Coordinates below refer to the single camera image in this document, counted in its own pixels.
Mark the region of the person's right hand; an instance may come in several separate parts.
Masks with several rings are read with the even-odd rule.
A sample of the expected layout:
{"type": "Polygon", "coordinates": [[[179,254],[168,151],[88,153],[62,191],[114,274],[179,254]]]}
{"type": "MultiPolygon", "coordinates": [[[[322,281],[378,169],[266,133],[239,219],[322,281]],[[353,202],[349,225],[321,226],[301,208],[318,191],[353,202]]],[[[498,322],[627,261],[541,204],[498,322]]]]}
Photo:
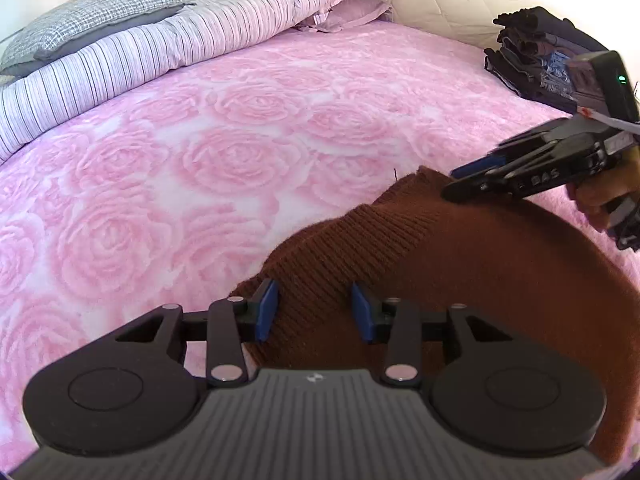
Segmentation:
{"type": "Polygon", "coordinates": [[[610,227],[611,214],[605,206],[616,198],[639,194],[639,162],[624,160],[613,169],[603,171],[582,183],[566,186],[568,198],[598,232],[610,227]]]}

